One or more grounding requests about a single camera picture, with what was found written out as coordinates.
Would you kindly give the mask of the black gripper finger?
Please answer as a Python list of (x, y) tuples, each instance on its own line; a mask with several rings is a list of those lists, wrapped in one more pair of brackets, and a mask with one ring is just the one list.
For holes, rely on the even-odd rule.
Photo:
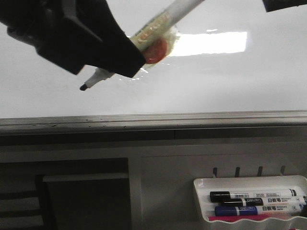
[(0, 21), (9, 36), (72, 74), (90, 65), (133, 77), (146, 62), (105, 0), (3, 0)]
[(306, 5), (307, 0), (262, 0), (266, 12)]

